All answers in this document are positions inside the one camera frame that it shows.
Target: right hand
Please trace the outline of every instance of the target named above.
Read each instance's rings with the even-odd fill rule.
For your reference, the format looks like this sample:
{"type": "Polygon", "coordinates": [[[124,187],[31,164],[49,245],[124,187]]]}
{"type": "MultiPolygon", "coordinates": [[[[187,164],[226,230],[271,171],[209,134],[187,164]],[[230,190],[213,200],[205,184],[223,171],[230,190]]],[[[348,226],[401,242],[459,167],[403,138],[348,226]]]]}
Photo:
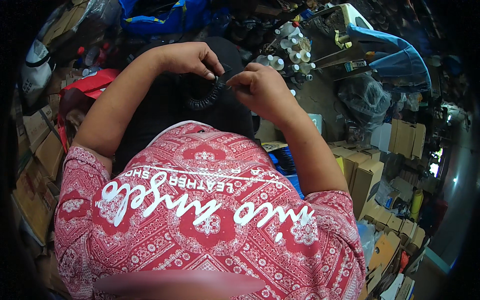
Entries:
{"type": "Polygon", "coordinates": [[[272,67],[251,62],[244,71],[226,82],[238,101],[260,117],[280,127],[303,112],[283,77],[272,67]]]}

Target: red plastic bag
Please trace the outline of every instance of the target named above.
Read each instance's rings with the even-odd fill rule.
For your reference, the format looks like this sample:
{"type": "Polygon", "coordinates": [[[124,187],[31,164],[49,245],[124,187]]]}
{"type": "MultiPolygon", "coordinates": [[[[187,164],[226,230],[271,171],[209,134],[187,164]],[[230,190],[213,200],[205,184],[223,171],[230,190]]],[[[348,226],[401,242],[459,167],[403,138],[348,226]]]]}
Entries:
{"type": "MultiPolygon", "coordinates": [[[[119,74],[119,70],[104,69],[94,72],[82,79],[79,79],[76,82],[64,87],[60,91],[60,103],[62,101],[62,97],[65,95],[65,91],[71,88],[77,88],[82,91],[86,96],[96,100],[102,94],[102,92],[105,91],[106,87],[110,83],[112,83],[112,81],[114,81],[119,74]]],[[[57,121],[63,150],[65,151],[65,153],[67,153],[70,145],[68,145],[64,116],[61,116],[59,113],[57,116],[57,121]]]]}

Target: black fabric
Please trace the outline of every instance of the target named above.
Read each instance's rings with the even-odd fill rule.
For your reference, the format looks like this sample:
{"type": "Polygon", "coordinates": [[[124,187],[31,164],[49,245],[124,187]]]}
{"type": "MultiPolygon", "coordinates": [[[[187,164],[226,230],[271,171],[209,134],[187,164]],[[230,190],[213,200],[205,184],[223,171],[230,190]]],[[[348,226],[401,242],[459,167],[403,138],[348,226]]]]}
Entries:
{"type": "MultiPolygon", "coordinates": [[[[231,67],[230,71],[223,74],[223,82],[243,70],[240,54],[230,41],[215,36],[207,38],[205,42],[221,63],[231,67]]],[[[127,163],[160,132],[181,121],[194,120],[254,139],[250,110],[235,98],[231,89],[225,87],[213,106],[198,111],[185,108],[180,95],[179,75],[164,73],[155,79],[135,111],[115,153],[114,174],[122,172],[127,163]]]]}

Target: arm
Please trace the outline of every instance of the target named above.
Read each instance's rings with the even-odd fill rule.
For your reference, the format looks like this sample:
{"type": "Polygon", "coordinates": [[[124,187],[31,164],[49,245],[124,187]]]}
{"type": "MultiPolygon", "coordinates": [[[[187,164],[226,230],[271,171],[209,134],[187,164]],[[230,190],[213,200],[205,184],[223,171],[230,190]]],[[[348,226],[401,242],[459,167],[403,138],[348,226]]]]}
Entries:
{"type": "Polygon", "coordinates": [[[328,145],[277,71],[250,63],[227,84],[233,86],[240,102],[283,132],[305,195],[331,190],[348,192],[328,145]]]}
{"type": "Polygon", "coordinates": [[[202,61],[211,66],[218,75],[223,74],[222,65],[206,43],[165,45],[140,55],[92,105],[72,146],[89,151],[111,172],[111,158],[153,80],[163,71],[192,72],[207,79],[214,79],[212,71],[208,70],[202,61]]]}

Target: left hand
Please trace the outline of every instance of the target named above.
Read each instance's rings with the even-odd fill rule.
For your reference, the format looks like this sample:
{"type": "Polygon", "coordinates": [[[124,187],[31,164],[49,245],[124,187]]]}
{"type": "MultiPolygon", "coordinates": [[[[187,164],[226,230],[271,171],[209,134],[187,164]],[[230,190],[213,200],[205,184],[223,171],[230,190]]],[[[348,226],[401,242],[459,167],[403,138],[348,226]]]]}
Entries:
{"type": "Polygon", "coordinates": [[[225,70],[216,54],[205,42],[185,42],[164,45],[148,50],[158,55],[162,71],[184,74],[195,73],[213,80],[225,70]]]}

